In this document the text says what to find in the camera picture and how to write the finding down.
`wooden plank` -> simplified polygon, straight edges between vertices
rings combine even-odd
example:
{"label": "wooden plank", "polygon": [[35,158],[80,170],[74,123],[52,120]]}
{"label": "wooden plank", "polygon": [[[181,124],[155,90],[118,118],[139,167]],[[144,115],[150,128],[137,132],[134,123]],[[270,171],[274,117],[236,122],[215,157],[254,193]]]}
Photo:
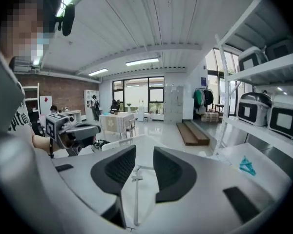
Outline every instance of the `wooden plank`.
{"label": "wooden plank", "polygon": [[196,137],[184,123],[177,123],[177,127],[186,146],[198,145]]}
{"label": "wooden plank", "polygon": [[191,133],[195,136],[199,146],[209,145],[209,138],[205,134],[203,134],[191,121],[186,121],[184,124],[189,128]]}

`white floor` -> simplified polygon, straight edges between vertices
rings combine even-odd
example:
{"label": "white floor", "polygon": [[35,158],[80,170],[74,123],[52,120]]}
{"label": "white floor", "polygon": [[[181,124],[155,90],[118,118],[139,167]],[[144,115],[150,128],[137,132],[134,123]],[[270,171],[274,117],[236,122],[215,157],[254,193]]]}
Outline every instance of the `white floor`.
{"label": "white floor", "polygon": [[[166,145],[169,148],[183,151],[186,153],[198,155],[200,152],[205,152],[206,156],[212,155],[212,150],[209,146],[185,146],[179,130],[175,124],[165,124],[161,121],[152,122],[138,122],[136,121],[136,136],[138,135],[149,135],[158,142]],[[105,137],[103,133],[97,134],[97,140],[104,139],[109,142],[114,142],[120,140],[120,134],[105,132]],[[91,147],[86,147],[83,150],[83,154],[92,153]],[[55,158],[66,157],[66,150],[58,150],[54,153]]]}

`chair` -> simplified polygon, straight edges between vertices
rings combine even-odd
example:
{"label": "chair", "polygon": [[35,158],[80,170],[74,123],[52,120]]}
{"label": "chair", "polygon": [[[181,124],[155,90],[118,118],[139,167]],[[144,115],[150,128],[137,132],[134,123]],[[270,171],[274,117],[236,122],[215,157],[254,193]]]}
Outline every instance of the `chair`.
{"label": "chair", "polygon": [[126,137],[127,137],[127,133],[130,133],[130,138],[133,137],[133,130],[135,130],[135,136],[136,136],[136,119],[131,119],[129,121],[129,125],[126,127]]}

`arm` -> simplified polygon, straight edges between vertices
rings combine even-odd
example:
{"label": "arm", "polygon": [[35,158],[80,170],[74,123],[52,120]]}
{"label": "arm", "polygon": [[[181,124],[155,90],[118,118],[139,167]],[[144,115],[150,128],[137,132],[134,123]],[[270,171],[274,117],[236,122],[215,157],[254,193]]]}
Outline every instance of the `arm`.
{"label": "arm", "polygon": [[[50,153],[50,137],[41,137],[39,135],[35,135],[33,129],[31,128],[31,140],[35,148],[43,149],[47,153]],[[53,151],[57,151],[60,148],[53,142]]]}

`brick wall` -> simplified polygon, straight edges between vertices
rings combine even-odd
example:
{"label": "brick wall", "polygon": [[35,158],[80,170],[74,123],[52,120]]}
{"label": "brick wall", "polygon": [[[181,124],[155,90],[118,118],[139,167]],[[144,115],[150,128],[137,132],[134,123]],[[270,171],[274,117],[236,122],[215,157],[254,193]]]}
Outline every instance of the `brick wall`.
{"label": "brick wall", "polygon": [[[37,86],[39,82],[39,96],[52,96],[52,104],[56,105],[58,109],[69,107],[70,110],[81,110],[84,112],[84,90],[99,90],[99,85],[92,82],[40,76],[40,75],[16,75],[22,86]],[[36,97],[26,92],[26,97]]]}

